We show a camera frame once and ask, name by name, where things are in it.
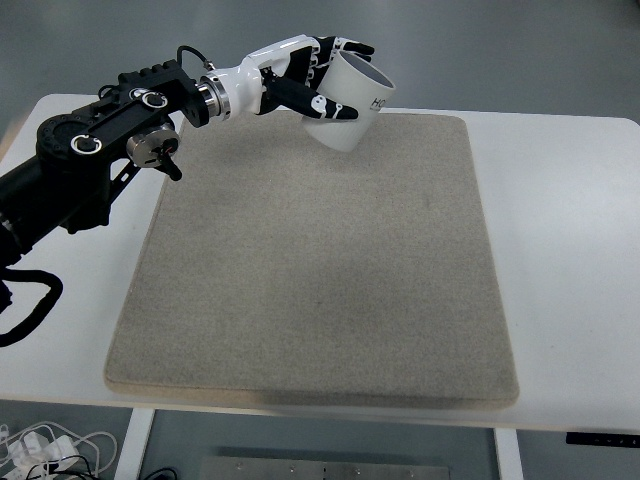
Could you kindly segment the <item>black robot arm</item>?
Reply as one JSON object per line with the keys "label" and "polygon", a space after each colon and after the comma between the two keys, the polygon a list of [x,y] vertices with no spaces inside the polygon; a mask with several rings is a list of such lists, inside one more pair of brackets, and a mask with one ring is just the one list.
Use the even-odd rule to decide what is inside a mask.
{"label": "black robot arm", "polygon": [[337,36],[299,35],[248,54],[236,67],[207,64],[199,81],[176,57],[122,73],[97,101],[45,120],[35,156],[1,178],[2,266],[18,262],[57,227],[76,233],[107,224],[127,184],[110,176],[112,163],[128,157],[135,136],[171,126],[175,112],[194,127],[279,106],[314,120],[357,119],[359,110],[318,92],[342,52],[370,62],[375,50]]}

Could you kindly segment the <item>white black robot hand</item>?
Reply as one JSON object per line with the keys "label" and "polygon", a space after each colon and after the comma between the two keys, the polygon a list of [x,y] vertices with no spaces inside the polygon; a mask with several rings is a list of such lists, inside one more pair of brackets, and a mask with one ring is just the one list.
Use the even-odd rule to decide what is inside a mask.
{"label": "white black robot hand", "polygon": [[355,108],[313,90],[337,50],[364,61],[374,54],[373,46],[348,38],[299,35],[256,50],[235,67],[217,69],[215,95],[221,112],[267,114],[284,106],[316,120],[356,120]]}

